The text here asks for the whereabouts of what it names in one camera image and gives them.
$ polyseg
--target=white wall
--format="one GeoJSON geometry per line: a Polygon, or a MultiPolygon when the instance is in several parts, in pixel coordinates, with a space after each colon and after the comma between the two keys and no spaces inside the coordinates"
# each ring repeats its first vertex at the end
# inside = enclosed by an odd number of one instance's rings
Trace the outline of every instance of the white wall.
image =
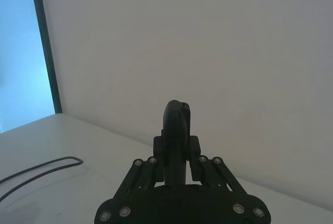
{"type": "Polygon", "coordinates": [[[1,0],[0,133],[54,114],[33,0],[1,0]]]}
{"type": "Polygon", "coordinates": [[[203,152],[333,209],[333,0],[44,0],[65,113],[151,144],[186,101],[203,152]]]}

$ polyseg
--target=metal bolt head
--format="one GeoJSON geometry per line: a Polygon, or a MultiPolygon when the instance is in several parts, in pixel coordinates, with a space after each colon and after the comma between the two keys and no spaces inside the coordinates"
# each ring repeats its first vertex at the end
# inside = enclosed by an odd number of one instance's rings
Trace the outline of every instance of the metal bolt head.
{"type": "Polygon", "coordinates": [[[234,206],[233,206],[233,209],[236,213],[238,214],[243,214],[245,212],[245,209],[242,205],[240,205],[239,203],[236,203],[234,206]]]}
{"type": "Polygon", "coordinates": [[[111,213],[109,211],[104,211],[99,215],[99,220],[100,221],[107,221],[110,219],[111,213]]]}
{"type": "Polygon", "coordinates": [[[204,157],[204,156],[200,156],[200,157],[199,157],[199,161],[206,161],[206,157],[204,157]]]}
{"type": "Polygon", "coordinates": [[[140,166],[141,164],[142,164],[142,160],[136,160],[134,162],[134,165],[136,165],[136,166],[140,166]]]}
{"type": "Polygon", "coordinates": [[[220,164],[222,162],[222,160],[220,158],[214,158],[214,162],[216,164],[220,164]]]}
{"type": "Polygon", "coordinates": [[[150,163],[155,163],[156,161],[157,161],[157,160],[156,160],[156,158],[154,158],[154,157],[152,157],[152,158],[149,159],[149,162],[150,162],[150,163]]]}
{"type": "Polygon", "coordinates": [[[259,217],[263,217],[264,216],[264,211],[263,210],[261,210],[260,208],[255,208],[254,210],[253,210],[253,212],[255,213],[255,215],[257,215],[257,216],[259,216],[259,217]]]}
{"type": "Polygon", "coordinates": [[[129,207],[122,207],[119,210],[119,215],[121,217],[126,217],[126,216],[130,215],[130,213],[131,213],[131,209],[129,207]]]}

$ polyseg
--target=black wire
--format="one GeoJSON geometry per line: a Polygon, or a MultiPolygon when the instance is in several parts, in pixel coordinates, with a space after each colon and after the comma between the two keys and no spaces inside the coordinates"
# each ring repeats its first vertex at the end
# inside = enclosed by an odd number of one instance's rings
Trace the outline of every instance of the black wire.
{"type": "Polygon", "coordinates": [[[8,181],[8,180],[10,180],[10,179],[12,179],[12,178],[14,178],[16,176],[19,176],[19,175],[21,175],[23,173],[26,173],[26,172],[29,172],[31,170],[34,170],[36,168],[40,168],[40,167],[43,167],[45,165],[48,165],[48,164],[51,164],[51,163],[55,163],[55,162],[60,161],[60,160],[66,160],[66,159],[73,159],[73,160],[76,160],[78,162],[50,169],[50,170],[48,170],[46,172],[43,172],[43,173],[41,173],[41,174],[39,174],[37,176],[34,176],[34,177],[30,178],[29,180],[26,180],[25,182],[17,185],[13,189],[11,189],[7,193],[5,193],[3,196],[1,196],[0,197],[0,202],[2,202],[7,196],[9,196],[11,193],[13,193],[14,191],[18,190],[19,188],[23,187],[24,185],[26,185],[26,184],[28,184],[28,183],[30,183],[30,182],[32,182],[32,181],[34,181],[34,180],[42,177],[42,176],[48,175],[49,173],[53,173],[53,172],[58,171],[58,170],[62,170],[62,169],[65,169],[65,168],[70,168],[70,167],[75,167],[75,166],[81,165],[83,163],[83,160],[81,160],[81,159],[79,159],[77,157],[74,157],[74,156],[66,156],[66,157],[63,157],[63,158],[59,158],[59,159],[55,159],[55,160],[50,160],[50,161],[48,161],[46,163],[42,163],[42,164],[39,164],[37,166],[25,169],[25,170],[23,170],[21,172],[15,173],[14,175],[8,176],[5,179],[2,179],[0,181],[0,184],[4,183],[5,181],[8,181]]]}

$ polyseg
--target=white table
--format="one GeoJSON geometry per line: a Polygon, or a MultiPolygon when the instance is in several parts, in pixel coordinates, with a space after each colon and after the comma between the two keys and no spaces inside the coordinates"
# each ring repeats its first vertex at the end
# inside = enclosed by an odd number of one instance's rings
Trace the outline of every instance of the white table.
{"type": "MultiPolygon", "coordinates": [[[[10,195],[0,203],[0,223],[92,224],[97,208],[113,197],[132,161],[151,156],[152,147],[66,115],[53,115],[0,134],[0,178],[69,155],[84,164],[37,179],[10,195]]],[[[0,195],[56,166],[59,163],[0,185],[0,195]]],[[[330,211],[240,182],[267,204],[272,223],[332,223],[330,211]]]]}

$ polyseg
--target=black cable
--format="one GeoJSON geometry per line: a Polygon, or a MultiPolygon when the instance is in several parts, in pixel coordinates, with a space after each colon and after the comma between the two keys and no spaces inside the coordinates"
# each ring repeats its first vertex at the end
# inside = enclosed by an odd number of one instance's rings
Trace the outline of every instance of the black cable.
{"type": "Polygon", "coordinates": [[[42,176],[48,175],[49,173],[53,173],[53,172],[58,171],[58,170],[62,170],[62,169],[65,169],[65,168],[70,168],[70,167],[75,167],[75,166],[81,165],[81,164],[83,164],[83,160],[81,160],[81,159],[79,159],[77,157],[74,157],[74,156],[66,156],[66,157],[63,157],[63,158],[59,158],[59,159],[55,159],[55,160],[50,160],[50,161],[48,161],[46,163],[42,163],[42,164],[39,164],[37,166],[25,169],[25,170],[23,170],[21,172],[15,173],[14,175],[8,176],[5,179],[2,179],[0,181],[0,184],[4,183],[5,181],[8,181],[8,180],[10,180],[10,179],[12,179],[12,178],[14,178],[16,176],[19,176],[19,175],[21,175],[23,173],[26,173],[26,172],[29,172],[31,170],[34,170],[36,168],[40,168],[40,167],[43,167],[45,165],[48,165],[48,164],[51,164],[51,163],[55,163],[55,162],[60,161],[60,160],[66,160],[66,159],[73,159],[73,160],[76,160],[78,162],[50,169],[50,170],[48,170],[46,172],[43,172],[43,173],[41,173],[41,174],[39,174],[37,176],[34,176],[34,177],[30,178],[29,180],[26,180],[25,182],[17,185],[13,189],[11,189],[7,193],[5,193],[3,196],[1,196],[0,197],[0,202],[2,202],[7,196],[9,196],[11,193],[13,193],[14,191],[18,190],[19,188],[23,187],[24,185],[26,185],[26,184],[28,184],[28,183],[30,183],[30,182],[32,182],[32,181],[34,181],[34,180],[42,177],[42,176]]]}

